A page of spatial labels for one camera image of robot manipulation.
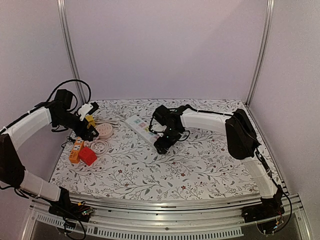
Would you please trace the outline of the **yellow cube socket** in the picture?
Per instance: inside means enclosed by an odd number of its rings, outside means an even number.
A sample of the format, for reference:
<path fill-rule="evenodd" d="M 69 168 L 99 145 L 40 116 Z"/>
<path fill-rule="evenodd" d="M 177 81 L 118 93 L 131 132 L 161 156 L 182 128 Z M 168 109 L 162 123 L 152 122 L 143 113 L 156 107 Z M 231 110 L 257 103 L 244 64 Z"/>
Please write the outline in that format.
<path fill-rule="evenodd" d="M 92 115 L 87 115 L 85 119 L 88 121 L 90 126 L 96 127 L 96 121 L 94 120 Z"/>

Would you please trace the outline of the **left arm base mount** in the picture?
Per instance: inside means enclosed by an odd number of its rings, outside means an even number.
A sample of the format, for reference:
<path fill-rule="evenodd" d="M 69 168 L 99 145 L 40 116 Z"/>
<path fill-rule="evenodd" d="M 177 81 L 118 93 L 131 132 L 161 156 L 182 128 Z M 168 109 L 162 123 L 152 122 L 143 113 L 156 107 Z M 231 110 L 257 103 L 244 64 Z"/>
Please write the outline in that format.
<path fill-rule="evenodd" d="M 72 203 L 69 200 L 63 201 L 47 201 L 50 204 L 48 212 L 62 218 L 71 220 L 80 220 L 88 223 L 94 209 L 85 204 L 85 202 Z"/>

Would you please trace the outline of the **red cube socket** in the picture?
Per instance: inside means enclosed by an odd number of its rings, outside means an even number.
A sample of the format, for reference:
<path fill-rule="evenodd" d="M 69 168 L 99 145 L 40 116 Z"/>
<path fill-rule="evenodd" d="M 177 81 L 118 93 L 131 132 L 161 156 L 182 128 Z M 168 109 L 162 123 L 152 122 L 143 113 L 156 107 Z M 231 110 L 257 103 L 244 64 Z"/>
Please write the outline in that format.
<path fill-rule="evenodd" d="M 89 147 L 84 147 L 78 153 L 78 157 L 88 166 L 91 166 L 98 159 L 95 152 Z"/>

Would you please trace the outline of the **white multicolour power strip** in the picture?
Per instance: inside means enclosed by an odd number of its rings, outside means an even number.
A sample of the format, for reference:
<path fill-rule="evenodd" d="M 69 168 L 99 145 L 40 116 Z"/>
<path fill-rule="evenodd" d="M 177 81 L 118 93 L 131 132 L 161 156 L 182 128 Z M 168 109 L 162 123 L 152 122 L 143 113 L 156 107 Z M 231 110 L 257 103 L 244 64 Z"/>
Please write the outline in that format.
<path fill-rule="evenodd" d="M 136 134 L 138 134 L 146 143 L 149 143 L 151 146 L 153 146 L 157 139 L 160 137 L 159 134 L 150 132 L 149 125 L 137 115 L 130 116 L 124 122 L 129 128 L 131 128 Z"/>

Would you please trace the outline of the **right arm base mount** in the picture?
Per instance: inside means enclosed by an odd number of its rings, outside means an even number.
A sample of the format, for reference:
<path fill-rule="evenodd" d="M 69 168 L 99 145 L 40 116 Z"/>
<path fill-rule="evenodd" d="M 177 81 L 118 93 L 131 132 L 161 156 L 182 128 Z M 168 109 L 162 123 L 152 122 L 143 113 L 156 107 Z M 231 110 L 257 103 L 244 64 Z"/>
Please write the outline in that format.
<path fill-rule="evenodd" d="M 285 213 L 282 201 L 272 203 L 264 201 L 260 204 L 246 206 L 241 209 L 241 216 L 245 223 L 257 222 L 256 226 L 263 235 L 273 235 L 284 223 Z"/>

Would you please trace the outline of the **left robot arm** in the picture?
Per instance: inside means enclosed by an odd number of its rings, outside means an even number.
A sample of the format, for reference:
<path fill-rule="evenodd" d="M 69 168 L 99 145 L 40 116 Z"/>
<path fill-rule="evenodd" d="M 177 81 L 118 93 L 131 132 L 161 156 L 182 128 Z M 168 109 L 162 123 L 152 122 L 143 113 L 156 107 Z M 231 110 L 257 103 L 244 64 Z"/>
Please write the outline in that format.
<path fill-rule="evenodd" d="M 26 170 L 17 151 L 26 140 L 49 125 L 55 129 L 64 127 L 67 130 L 73 130 L 76 136 L 84 141 L 97 138 L 98 131 L 85 117 L 98 110 L 99 105 L 96 102 L 88 102 L 72 113 L 73 98 L 74 94 L 71 91 L 59 89 L 53 100 L 38 104 L 0 131 L 1 182 L 37 198 L 55 202 L 55 209 L 63 217 L 70 217 L 75 211 L 74 205 L 62 198 L 67 191 Z"/>

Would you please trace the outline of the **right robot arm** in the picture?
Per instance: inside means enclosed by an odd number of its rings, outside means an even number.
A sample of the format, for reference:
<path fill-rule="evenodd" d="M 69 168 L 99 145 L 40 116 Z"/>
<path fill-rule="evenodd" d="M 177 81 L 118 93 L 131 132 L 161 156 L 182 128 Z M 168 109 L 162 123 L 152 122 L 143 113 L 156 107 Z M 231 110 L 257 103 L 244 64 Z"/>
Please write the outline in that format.
<path fill-rule="evenodd" d="M 197 110 L 189 104 L 177 108 L 161 105 L 151 117 L 165 129 L 153 144 L 157 152 L 166 154 L 177 143 L 188 128 L 219 132 L 226 136 L 228 153 L 239 160 L 247 169 L 260 193 L 258 213 L 269 218 L 278 210 L 278 203 L 284 195 L 282 187 L 272 177 L 272 170 L 262 155 L 261 143 L 243 109 L 232 113 Z"/>

